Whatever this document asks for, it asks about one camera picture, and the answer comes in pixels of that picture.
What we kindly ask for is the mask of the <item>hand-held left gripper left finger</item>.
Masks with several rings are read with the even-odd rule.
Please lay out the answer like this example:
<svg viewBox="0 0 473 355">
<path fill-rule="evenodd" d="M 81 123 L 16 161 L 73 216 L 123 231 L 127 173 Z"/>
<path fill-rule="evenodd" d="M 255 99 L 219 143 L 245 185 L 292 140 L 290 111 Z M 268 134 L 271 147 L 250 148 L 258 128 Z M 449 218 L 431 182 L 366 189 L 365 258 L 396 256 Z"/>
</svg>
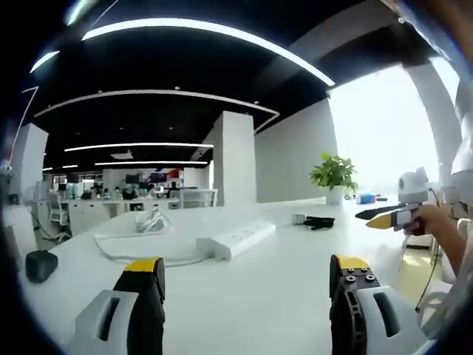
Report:
<svg viewBox="0 0 473 355">
<path fill-rule="evenodd" d="M 166 315 L 163 258 L 123 270 L 75 319 L 69 354 L 162 354 Z"/>
</svg>

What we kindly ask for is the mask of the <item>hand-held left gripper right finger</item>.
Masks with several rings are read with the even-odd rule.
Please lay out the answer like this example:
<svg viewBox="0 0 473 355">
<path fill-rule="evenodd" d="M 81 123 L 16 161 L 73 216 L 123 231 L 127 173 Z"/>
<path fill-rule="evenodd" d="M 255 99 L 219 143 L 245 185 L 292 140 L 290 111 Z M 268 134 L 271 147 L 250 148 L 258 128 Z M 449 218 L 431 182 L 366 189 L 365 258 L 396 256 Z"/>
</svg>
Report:
<svg viewBox="0 0 473 355">
<path fill-rule="evenodd" d="M 408 300 L 381 285 L 360 258 L 330 258 L 333 354 L 414 354 L 425 343 Z"/>
</svg>

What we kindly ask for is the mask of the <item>person's right hand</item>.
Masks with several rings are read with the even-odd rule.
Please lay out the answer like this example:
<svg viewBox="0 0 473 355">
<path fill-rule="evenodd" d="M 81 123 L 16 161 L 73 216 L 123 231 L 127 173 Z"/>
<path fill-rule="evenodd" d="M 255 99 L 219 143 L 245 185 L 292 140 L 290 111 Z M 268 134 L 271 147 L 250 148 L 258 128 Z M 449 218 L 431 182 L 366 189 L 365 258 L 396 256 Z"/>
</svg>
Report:
<svg viewBox="0 0 473 355">
<path fill-rule="evenodd" d="M 452 219 L 451 208 L 447 204 L 421 205 L 414 212 L 413 218 L 421 221 L 426 231 L 434 237 L 441 237 L 456 230 L 456 222 Z"/>
</svg>

